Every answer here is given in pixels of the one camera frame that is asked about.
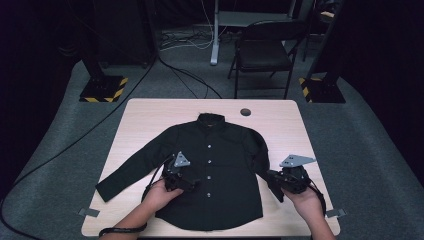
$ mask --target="wooden table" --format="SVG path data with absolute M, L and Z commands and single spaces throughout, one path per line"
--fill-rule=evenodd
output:
M 246 117 L 240 110 L 248 108 Z M 291 100 L 238 100 L 238 99 L 132 99 L 128 102 L 110 149 L 99 182 L 109 176 L 133 153 L 142 148 L 169 126 L 194 121 L 200 113 L 224 115 L 227 122 L 258 131 L 267 142 L 271 169 L 281 170 L 278 164 L 289 154 L 314 156 L 297 104 Z M 325 196 L 327 210 L 333 209 L 317 162 L 304 166 L 310 178 Z M 112 227 L 140 203 L 145 187 L 153 172 L 126 188 L 105 203 L 97 191 L 90 208 L 100 211 L 97 217 L 86 216 L 82 226 L 85 236 L 97 236 L 99 231 Z M 285 198 L 278 202 L 266 182 L 258 177 L 264 217 L 237 228 L 224 231 L 188 231 L 152 217 L 145 237 L 280 237 L 308 236 L 310 231 L 297 214 L 292 202 Z M 327 219 L 334 234 L 340 226 L 336 218 Z

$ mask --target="shirt placket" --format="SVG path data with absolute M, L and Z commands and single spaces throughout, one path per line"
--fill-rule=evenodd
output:
M 206 198 L 209 199 L 209 200 L 212 200 L 212 197 L 213 197 L 213 194 L 214 194 L 212 192 L 213 188 L 211 187 L 213 176 L 211 174 L 210 167 L 213 163 L 213 159 L 212 159 L 213 154 L 212 153 L 214 151 L 214 146 L 213 146 L 209 137 L 207 138 L 207 141 L 206 141 L 206 148 L 207 148 L 207 150 L 206 150 L 207 151 L 207 161 L 206 161 L 206 166 L 205 166 L 204 181 L 206 182 L 206 186 L 207 186 Z

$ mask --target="yellow and black striped base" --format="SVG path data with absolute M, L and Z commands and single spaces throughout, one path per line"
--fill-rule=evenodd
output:
M 319 78 L 299 78 L 303 96 L 308 103 L 346 103 L 337 85 L 326 85 Z
M 124 91 L 128 78 L 106 76 L 101 83 L 90 80 L 80 95 L 80 102 L 116 102 Z

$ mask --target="shirt sleeve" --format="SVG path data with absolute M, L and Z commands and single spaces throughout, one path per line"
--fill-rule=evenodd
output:
M 145 177 L 173 152 L 178 128 L 166 129 L 143 148 L 128 158 L 116 171 L 96 185 L 102 199 L 107 202 L 126 187 Z
M 270 168 L 269 157 L 268 157 L 268 146 L 261 134 L 253 129 L 246 131 L 245 137 L 243 138 L 243 144 L 247 151 L 252 155 L 253 169 L 263 180 L 268 184 L 268 188 L 278 199 L 278 201 L 284 201 L 284 194 L 280 189 L 280 186 L 273 181 L 267 174 Z

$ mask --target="black shirt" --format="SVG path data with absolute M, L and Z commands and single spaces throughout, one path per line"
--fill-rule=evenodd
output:
M 179 228 L 223 230 L 261 218 L 262 202 L 256 179 L 267 181 L 277 199 L 283 194 L 267 176 L 268 148 L 253 129 L 225 122 L 224 116 L 200 114 L 197 121 L 169 127 L 122 166 L 96 185 L 104 201 L 145 177 L 171 154 L 182 152 L 191 162 L 184 176 L 200 179 L 156 213 Z

